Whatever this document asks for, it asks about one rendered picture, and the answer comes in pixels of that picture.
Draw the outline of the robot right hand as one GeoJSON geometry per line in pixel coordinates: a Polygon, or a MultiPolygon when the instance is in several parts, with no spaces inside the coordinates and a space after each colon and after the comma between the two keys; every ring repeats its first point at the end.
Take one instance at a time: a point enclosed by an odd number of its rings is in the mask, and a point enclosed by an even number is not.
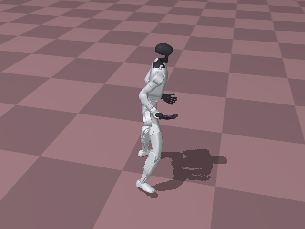
{"type": "Polygon", "coordinates": [[[176,115],[173,114],[171,116],[167,116],[167,115],[163,115],[162,113],[156,113],[155,116],[159,117],[159,119],[169,120],[169,119],[175,119],[178,116],[178,114],[176,114],[176,115]]]}

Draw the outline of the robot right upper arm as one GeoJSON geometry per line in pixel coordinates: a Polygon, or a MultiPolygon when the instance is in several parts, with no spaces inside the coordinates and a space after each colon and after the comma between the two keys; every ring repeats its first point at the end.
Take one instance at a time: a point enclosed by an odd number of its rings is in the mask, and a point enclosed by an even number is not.
{"type": "Polygon", "coordinates": [[[141,94],[145,94],[147,98],[149,97],[148,93],[152,92],[157,86],[161,85],[164,81],[164,75],[161,72],[155,74],[152,80],[140,91],[141,94]]]}

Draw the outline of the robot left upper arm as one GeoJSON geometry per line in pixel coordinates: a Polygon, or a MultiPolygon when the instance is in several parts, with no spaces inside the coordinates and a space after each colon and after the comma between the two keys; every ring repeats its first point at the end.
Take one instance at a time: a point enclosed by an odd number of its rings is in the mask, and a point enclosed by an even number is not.
{"type": "MultiPolygon", "coordinates": [[[[158,60],[158,58],[156,58],[154,61],[157,61],[158,60]]],[[[151,70],[151,69],[150,69],[151,70]]],[[[146,75],[146,77],[145,77],[145,79],[144,79],[144,81],[145,81],[145,83],[146,84],[148,84],[149,83],[149,78],[150,78],[150,70],[149,70],[149,72],[147,73],[147,75],[146,75]]]]}

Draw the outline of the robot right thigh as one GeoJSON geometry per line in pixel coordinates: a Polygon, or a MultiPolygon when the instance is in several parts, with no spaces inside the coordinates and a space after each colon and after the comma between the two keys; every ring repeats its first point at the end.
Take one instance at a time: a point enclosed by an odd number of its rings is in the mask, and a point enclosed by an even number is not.
{"type": "Polygon", "coordinates": [[[146,111],[144,115],[145,116],[143,117],[143,122],[145,126],[152,125],[152,127],[150,127],[149,129],[150,130],[149,137],[153,147],[153,150],[151,151],[154,152],[157,161],[161,157],[162,144],[163,144],[160,124],[158,122],[158,119],[155,119],[149,111],[146,111]]]}

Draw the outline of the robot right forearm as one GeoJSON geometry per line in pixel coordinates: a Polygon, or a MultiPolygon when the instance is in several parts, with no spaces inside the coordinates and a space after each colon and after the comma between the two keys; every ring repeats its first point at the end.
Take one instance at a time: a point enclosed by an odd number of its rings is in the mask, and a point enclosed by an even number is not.
{"type": "Polygon", "coordinates": [[[155,119],[159,118],[156,117],[155,114],[160,112],[157,111],[155,106],[152,104],[151,100],[147,99],[147,96],[145,94],[140,95],[140,101],[148,109],[148,111],[153,115],[155,119]]]}

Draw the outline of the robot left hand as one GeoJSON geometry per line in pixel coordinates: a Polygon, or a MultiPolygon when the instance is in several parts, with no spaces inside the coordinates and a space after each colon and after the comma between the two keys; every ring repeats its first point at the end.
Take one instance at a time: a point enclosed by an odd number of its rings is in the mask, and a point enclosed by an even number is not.
{"type": "Polygon", "coordinates": [[[175,94],[162,94],[161,99],[163,99],[165,102],[169,103],[169,104],[173,104],[175,103],[175,101],[177,101],[177,97],[171,97],[171,95],[175,95],[175,94]],[[176,100],[174,100],[176,99],[176,100]]]}

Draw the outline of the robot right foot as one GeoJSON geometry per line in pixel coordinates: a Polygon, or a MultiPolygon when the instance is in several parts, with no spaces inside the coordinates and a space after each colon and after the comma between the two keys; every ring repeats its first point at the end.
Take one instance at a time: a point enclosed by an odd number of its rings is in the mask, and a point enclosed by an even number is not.
{"type": "Polygon", "coordinates": [[[149,193],[155,192],[155,189],[151,187],[147,182],[144,182],[143,184],[140,183],[140,179],[136,181],[136,186],[142,188],[144,191],[149,193]]]}

